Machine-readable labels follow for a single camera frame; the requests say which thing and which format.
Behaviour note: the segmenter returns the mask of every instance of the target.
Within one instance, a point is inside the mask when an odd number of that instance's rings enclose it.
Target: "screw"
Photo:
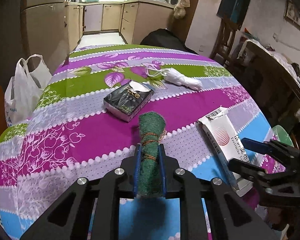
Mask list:
[[[178,174],[178,175],[183,175],[183,174],[185,174],[185,173],[186,173],[186,172],[185,172],[184,169],[181,169],[181,168],[176,169],[176,174]]]
[[[272,194],[272,193],[273,193],[273,189],[272,189],[272,188],[269,188],[269,187],[267,187],[267,188],[265,189],[265,191],[266,191],[267,193],[269,193],[269,194]]]
[[[78,183],[79,185],[84,185],[84,184],[87,183],[87,179],[86,179],[86,178],[79,178],[79,179],[77,180],[77,183]]]
[[[212,180],[212,183],[213,183],[214,185],[221,185],[221,184],[222,184],[222,179],[214,178],[214,179]]]
[[[117,168],[114,170],[114,173],[117,175],[122,175],[124,173],[124,169],[122,168]]]

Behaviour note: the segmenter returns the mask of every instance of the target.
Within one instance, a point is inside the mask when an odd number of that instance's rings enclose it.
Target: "black bag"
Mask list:
[[[140,43],[140,45],[162,47],[167,49],[177,49],[185,52],[197,54],[194,50],[189,49],[179,40],[172,32],[166,29],[158,29],[150,32]]]

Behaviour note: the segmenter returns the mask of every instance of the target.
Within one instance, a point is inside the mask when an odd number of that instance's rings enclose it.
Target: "black tissue package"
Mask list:
[[[116,117],[129,122],[150,100],[154,91],[148,86],[130,81],[107,95],[103,101],[106,109]]]

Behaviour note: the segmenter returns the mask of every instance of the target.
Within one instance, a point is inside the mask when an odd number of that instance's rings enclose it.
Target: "picture frame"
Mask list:
[[[300,13],[290,0],[287,0],[286,2],[284,18],[287,22],[291,23],[298,30],[300,30]]]

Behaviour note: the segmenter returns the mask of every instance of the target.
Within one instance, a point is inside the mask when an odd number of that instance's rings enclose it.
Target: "tile floor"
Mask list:
[[[125,44],[119,33],[83,35],[77,49],[90,45]]]

